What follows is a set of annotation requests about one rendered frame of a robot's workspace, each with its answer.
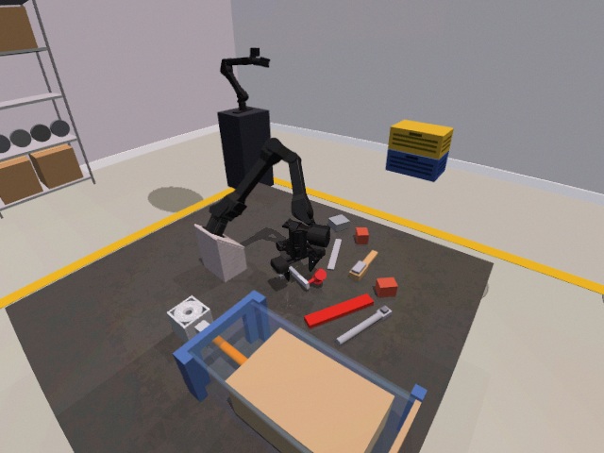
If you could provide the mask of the red long bar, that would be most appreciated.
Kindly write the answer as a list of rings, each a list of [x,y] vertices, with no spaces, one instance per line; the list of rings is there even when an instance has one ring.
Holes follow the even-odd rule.
[[[304,316],[304,320],[309,328],[319,327],[323,324],[373,305],[373,299],[368,294],[363,294],[335,306],[306,315]]]

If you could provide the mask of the orange-red rectangular block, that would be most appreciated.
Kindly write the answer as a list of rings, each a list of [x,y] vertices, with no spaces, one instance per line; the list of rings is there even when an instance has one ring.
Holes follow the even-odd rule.
[[[376,291],[378,297],[396,296],[397,285],[393,277],[377,278]]]
[[[357,244],[369,243],[369,232],[367,227],[356,227],[356,240]]]

